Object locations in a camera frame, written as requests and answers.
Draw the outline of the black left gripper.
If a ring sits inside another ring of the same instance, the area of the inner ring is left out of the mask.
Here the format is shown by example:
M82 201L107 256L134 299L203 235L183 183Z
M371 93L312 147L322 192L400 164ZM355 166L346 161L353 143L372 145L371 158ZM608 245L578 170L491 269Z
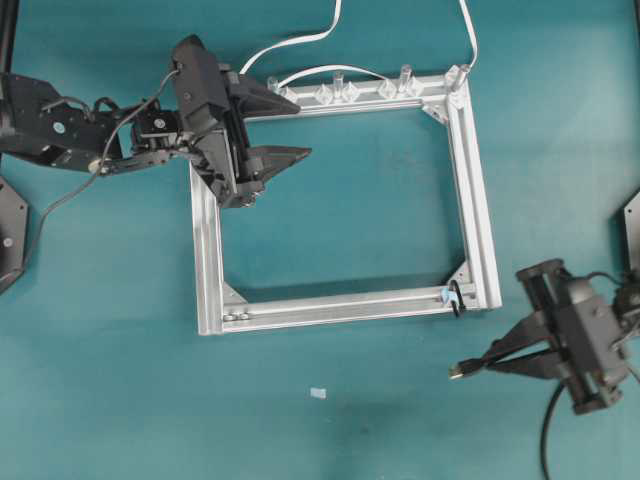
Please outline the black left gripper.
M191 166L222 208L255 204L274 176L301 162L312 149L257 146L248 149L248 186L238 179L239 135L231 130L231 101L219 63L201 39L190 35L172 50L173 78L181 136L193 155ZM234 114L240 119L296 115L300 106L245 74L234 82Z

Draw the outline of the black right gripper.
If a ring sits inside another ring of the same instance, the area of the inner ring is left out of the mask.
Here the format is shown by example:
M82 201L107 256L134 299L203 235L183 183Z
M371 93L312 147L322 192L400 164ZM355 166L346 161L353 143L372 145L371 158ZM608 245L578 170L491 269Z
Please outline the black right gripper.
M482 359L490 371L564 380L577 415L613 406L628 377L628 348L613 308L588 275L575 276L552 259L516 273L534 312L495 340ZM501 361L547 340L545 350Z

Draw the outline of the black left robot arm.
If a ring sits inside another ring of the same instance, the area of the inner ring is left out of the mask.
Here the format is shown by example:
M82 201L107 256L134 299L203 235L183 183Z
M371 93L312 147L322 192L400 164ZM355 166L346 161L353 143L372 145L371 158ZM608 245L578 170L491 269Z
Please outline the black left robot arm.
M48 82L1 76L1 150L40 166L119 175L191 163L222 208L251 205L266 183L310 154L306 147L249 141L248 118L296 115L300 108L218 61L201 39L178 43L170 60L177 107L158 100L127 108L102 97L88 106Z

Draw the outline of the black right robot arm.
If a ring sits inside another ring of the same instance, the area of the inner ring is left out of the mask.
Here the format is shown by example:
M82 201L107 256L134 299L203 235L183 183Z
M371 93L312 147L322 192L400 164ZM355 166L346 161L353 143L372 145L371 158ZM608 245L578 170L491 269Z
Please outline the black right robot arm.
M595 276L574 276L560 259L519 271L533 313L492 343L483 366L559 380L577 415L615 404L629 374L626 342L639 329L639 284L623 283L608 303L591 283Z

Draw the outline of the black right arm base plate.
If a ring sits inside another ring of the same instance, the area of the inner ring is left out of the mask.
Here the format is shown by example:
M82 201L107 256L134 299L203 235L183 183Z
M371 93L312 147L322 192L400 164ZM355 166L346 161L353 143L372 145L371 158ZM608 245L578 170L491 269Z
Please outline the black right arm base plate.
M632 238L639 234L639 196L639 191L632 194L616 214L616 220L625 237Z

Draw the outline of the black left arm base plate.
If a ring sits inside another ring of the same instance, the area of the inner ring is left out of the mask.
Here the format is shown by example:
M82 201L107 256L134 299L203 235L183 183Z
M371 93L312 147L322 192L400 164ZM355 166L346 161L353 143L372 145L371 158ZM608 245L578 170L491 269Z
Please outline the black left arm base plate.
M17 279L26 248L29 218L28 203L4 178L1 178L1 292Z

